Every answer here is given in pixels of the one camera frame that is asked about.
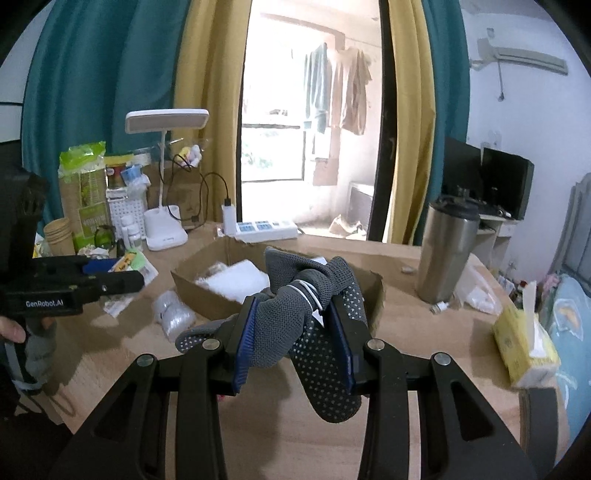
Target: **bed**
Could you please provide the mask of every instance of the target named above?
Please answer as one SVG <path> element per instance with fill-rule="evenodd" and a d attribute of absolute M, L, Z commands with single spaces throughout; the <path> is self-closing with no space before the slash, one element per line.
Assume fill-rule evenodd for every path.
<path fill-rule="evenodd" d="M 544 290 L 540 322 L 560 355 L 557 382 L 570 447 L 591 412 L 591 173 L 571 191 L 550 275 L 554 282 Z"/>

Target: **white plastic basket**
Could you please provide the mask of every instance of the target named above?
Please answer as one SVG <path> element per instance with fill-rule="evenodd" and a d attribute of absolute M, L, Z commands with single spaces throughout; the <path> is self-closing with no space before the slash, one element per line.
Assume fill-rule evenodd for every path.
<path fill-rule="evenodd" d="M 107 203 L 111 212 L 111 223 L 115 227 L 115 236 L 117 240 L 123 238 L 121 234 L 121 217 L 123 215 L 133 215 L 135 222 L 139 225 L 139 231 L 142 238 L 146 238 L 146 227 L 144 222 L 144 212 L 147 210 L 145 194 L 141 198 L 129 198 L 127 188 L 107 189 Z"/>

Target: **yellow tissue package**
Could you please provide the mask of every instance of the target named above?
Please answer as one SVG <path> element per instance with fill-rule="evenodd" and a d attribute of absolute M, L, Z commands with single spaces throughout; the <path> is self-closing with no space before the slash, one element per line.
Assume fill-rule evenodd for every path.
<path fill-rule="evenodd" d="M 492 328 L 503 362 L 509 370 L 511 386 L 514 388 L 543 386 L 556 374 L 560 366 L 556 347 L 542 327 L 539 327 L 539 333 L 542 336 L 546 356 L 542 358 L 530 356 L 526 328 L 525 312 L 518 310 L 514 305 L 503 309 Z"/>

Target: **yellow curtain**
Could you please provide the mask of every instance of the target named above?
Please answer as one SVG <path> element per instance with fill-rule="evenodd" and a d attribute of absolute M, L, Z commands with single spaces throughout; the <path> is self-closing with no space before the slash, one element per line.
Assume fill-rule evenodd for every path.
<path fill-rule="evenodd" d="M 174 131 L 174 138 L 209 139 L 202 173 L 214 171 L 228 183 L 236 202 L 236 135 L 246 34 L 252 0 L 193 0 L 178 56 L 174 106 L 206 108 L 210 118 L 201 134 Z M 220 180 L 210 187 L 208 218 L 220 220 L 226 190 Z"/>
<path fill-rule="evenodd" d="M 435 86 L 421 0 L 389 0 L 396 65 L 398 135 L 385 238 L 409 244 L 421 215 L 431 171 Z"/>

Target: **lamp base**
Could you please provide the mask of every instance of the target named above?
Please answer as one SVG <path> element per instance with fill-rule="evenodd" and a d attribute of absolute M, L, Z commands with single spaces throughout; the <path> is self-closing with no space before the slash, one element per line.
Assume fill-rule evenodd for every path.
<path fill-rule="evenodd" d="M 180 208 L 177 205 L 170 205 L 169 207 L 175 217 L 181 217 Z M 189 239 L 181 222 L 173 218 L 166 207 L 148 210 L 144 213 L 144 220 L 146 225 L 146 243 L 152 251 L 179 247 L 180 245 L 184 245 Z"/>

